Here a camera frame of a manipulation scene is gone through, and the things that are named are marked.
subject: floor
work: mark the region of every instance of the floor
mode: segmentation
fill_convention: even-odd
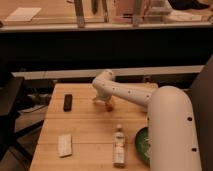
[[[21,117],[17,119],[16,130],[25,128],[28,125],[42,120],[45,116],[46,110],[47,106],[35,106],[33,109],[25,110],[22,112]],[[35,151],[40,131],[41,129],[39,128],[22,137],[19,141],[31,154]],[[27,171],[29,168],[30,162],[20,155],[14,148],[10,148],[3,160],[0,162],[0,171]]]

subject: black chair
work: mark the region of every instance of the black chair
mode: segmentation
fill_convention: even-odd
[[[13,77],[0,62],[0,161],[10,146],[23,154],[30,161],[32,154],[17,141],[18,138],[42,126],[43,120],[15,132],[15,121],[19,111],[34,107],[35,103],[27,95],[23,77]]]
[[[203,171],[213,170],[213,55],[189,88]]]

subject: green bowl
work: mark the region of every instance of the green bowl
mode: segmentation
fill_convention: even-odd
[[[148,127],[142,128],[136,134],[135,147],[140,159],[149,166],[150,165],[150,159],[149,159],[150,144],[148,139]]]

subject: wooden table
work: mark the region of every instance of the wooden table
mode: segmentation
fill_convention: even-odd
[[[66,93],[73,95],[71,112],[63,111]],[[115,108],[107,112],[104,105],[93,103],[95,95],[91,84],[56,84],[30,171],[149,171],[134,146],[136,133],[147,126],[144,109],[113,97]],[[113,135],[117,124],[122,124],[127,137],[124,169],[113,167]],[[73,155],[59,158],[58,136],[66,133],[72,135]]]

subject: wooden tabletop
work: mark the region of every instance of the wooden tabletop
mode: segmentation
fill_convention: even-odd
[[[66,93],[73,95],[71,112],[63,111]],[[134,146],[136,133],[147,126],[145,109],[113,97],[114,110],[107,112],[104,105],[94,104],[95,94],[91,84],[55,86],[30,171],[149,171]],[[113,166],[113,136],[117,124],[123,126],[127,138],[124,169]],[[67,133],[72,135],[73,155],[59,158],[58,136]]]
[[[41,8],[41,11],[30,22],[5,21],[18,7]],[[86,22],[104,22],[102,4],[94,15],[91,10],[91,0],[83,0]],[[35,24],[73,24],[76,23],[76,14],[73,3],[67,0],[8,0],[0,1],[0,20],[4,25],[35,25]]]

